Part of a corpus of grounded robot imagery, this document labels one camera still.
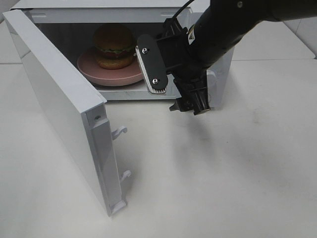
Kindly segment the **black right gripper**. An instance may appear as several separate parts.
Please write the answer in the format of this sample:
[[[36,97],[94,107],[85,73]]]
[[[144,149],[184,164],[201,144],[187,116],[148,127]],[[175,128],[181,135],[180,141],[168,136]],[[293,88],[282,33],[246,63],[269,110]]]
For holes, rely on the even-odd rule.
[[[189,54],[187,33],[162,35],[157,44],[166,72],[174,76],[173,82],[181,95],[169,110],[193,111],[195,116],[209,111],[207,73],[202,63]]]

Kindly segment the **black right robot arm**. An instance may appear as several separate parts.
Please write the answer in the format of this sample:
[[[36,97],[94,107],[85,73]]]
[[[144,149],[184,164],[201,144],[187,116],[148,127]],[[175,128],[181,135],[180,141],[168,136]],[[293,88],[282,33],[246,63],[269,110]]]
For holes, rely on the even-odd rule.
[[[174,76],[181,97],[171,111],[210,110],[207,69],[262,21],[315,17],[315,0],[212,0],[190,28],[166,19],[157,43],[167,74]]]

